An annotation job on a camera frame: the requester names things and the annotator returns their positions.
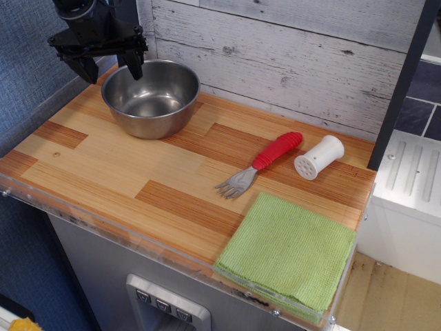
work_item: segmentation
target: white plastic cylinder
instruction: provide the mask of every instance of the white plastic cylinder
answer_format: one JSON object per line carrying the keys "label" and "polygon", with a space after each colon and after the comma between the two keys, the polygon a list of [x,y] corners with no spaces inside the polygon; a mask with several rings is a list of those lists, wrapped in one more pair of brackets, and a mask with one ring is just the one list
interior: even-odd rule
{"label": "white plastic cylinder", "polygon": [[344,154],[345,147],[342,142],[334,136],[327,135],[309,152],[296,157],[294,167],[300,176],[311,181],[332,161],[339,159]]}

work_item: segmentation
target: metal bowl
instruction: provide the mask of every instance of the metal bowl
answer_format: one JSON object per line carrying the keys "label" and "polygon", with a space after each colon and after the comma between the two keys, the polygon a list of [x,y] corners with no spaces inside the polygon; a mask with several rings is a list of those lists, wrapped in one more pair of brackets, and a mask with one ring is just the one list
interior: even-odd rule
{"label": "metal bowl", "polygon": [[149,60],[135,81],[127,66],[113,72],[101,88],[116,122],[132,136],[169,137],[193,116],[200,83],[196,73],[173,61]]}

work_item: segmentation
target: green towel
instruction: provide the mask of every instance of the green towel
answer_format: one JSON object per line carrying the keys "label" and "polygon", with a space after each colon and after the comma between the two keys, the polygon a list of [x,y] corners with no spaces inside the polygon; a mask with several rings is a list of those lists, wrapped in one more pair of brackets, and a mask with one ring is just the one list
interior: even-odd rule
{"label": "green towel", "polygon": [[[214,265],[323,314],[355,238],[356,233],[343,225],[260,193]],[[251,290],[314,323],[319,320],[286,301]]]}

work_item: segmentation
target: red fork handle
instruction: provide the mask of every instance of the red fork handle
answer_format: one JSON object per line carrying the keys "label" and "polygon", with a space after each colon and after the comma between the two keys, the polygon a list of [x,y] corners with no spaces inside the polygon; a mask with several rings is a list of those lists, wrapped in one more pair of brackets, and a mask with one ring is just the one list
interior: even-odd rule
{"label": "red fork handle", "polygon": [[278,157],[284,153],[293,150],[303,140],[303,136],[299,132],[288,132],[279,136],[275,141],[270,143],[253,161],[254,169],[262,170],[273,163]]}

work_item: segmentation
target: bowl rim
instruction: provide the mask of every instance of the bowl rim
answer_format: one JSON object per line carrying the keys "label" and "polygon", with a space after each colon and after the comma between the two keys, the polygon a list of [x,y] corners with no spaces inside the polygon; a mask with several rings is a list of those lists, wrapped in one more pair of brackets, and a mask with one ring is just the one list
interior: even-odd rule
{"label": "bowl rim", "polygon": [[125,117],[133,118],[133,119],[162,119],[162,118],[164,118],[164,117],[168,117],[168,116],[172,116],[172,115],[174,115],[174,114],[177,114],[177,113],[183,111],[184,109],[186,109],[186,107],[188,107],[189,105],[193,104],[193,103],[195,102],[195,100],[198,98],[198,96],[199,96],[199,92],[201,91],[201,81],[199,80],[199,77],[198,77],[198,75],[196,74],[196,72],[195,72],[193,69],[191,69],[189,66],[187,66],[187,65],[185,65],[185,64],[182,64],[182,63],[179,63],[179,62],[172,61],[172,60],[163,60],[163,59],[150,59],[150,60],[144,60],[144,63],[158,63],[158,62],[161,62],[161,63],[172,63],[172,64],[178,65],[178,66],[180,66],[180,67],[184,67],[186,70],[190,71],[190,72],[196,77],[196,80],[197,80],[197,82],[198,82],[198,90],[196,91],[196,94],[195,94],[194,98],[193,98],[189,103],[186,103],[185,106],[183,106],[182,108],[179,108],[178,110],[176,110],[176,111],[174,111],[174,112],[171,112],[171,113],[168,113],[168,114],[164,114],[164,115],[159,115],[159,116],[150,116],[150,117],[147,117],[147,116],[130,115],[130,114],[126,114],[126,113],[124,113],[124,112],[121,112],[120,110],[117,110],[114,106],[112,106],[109,102],[107,102],[107,100],[106,100],[106,98],[105,98],[105,96],[104,96],[104,89],[105,89],[105,87],[107,86],[107,84],[109,83],[110,79],[111,79],[113,76],[115,76],[116,74],[118,74],[120,71],[128,70],[128,67],[127,67],[127,66],[122,66],[122,67],[116,69],[113,73],[111,73],[111,74],[110,74],[110,75],[104,80],[104,83],[103,83],[103,85],[101,86],[101,97],[103,98],[105,104],[106,104],[106,105],[107,105],[112,111],[115,111],[115,112],[117,112],[118,114],[121,114],[121,115],[123,115],[123,116],[125,116]]}

